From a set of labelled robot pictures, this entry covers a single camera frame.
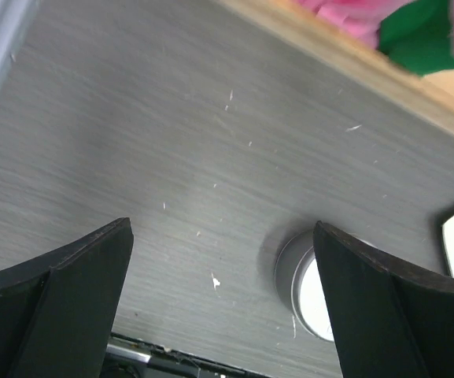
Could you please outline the large round steel tin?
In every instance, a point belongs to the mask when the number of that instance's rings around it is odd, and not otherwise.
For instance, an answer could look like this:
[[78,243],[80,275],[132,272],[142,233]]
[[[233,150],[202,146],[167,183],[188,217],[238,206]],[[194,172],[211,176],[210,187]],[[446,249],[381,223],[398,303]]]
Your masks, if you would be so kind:
[[279,251],[274,269],[275,289],[295,317],[301,315],[299,294],[304,275],[315,259],[313,230],[295,235]]

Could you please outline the round steel lid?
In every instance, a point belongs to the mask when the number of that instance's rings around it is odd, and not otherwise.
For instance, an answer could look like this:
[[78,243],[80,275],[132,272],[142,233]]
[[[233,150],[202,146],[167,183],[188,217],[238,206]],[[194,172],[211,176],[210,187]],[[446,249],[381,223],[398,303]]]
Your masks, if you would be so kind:
[[302,327],[315,337],[333,343],[334,335],[314,251],[312,235],[303,235],[296,252],[301,256],[291,284],[291,304]]

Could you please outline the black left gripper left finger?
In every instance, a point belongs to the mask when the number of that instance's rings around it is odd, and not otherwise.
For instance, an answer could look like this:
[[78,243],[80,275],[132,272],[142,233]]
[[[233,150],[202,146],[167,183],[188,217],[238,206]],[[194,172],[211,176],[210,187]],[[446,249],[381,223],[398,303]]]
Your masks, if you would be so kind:
[[0,377],[97,377],[131,259],[119,218],[0,270]]

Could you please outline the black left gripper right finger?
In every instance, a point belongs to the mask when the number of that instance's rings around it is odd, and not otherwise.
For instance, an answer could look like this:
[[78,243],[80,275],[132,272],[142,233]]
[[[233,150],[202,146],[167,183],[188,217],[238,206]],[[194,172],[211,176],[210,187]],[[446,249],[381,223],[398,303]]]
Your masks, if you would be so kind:
[[454,279],[319,221],[314,251],[344,377],[454,377]]

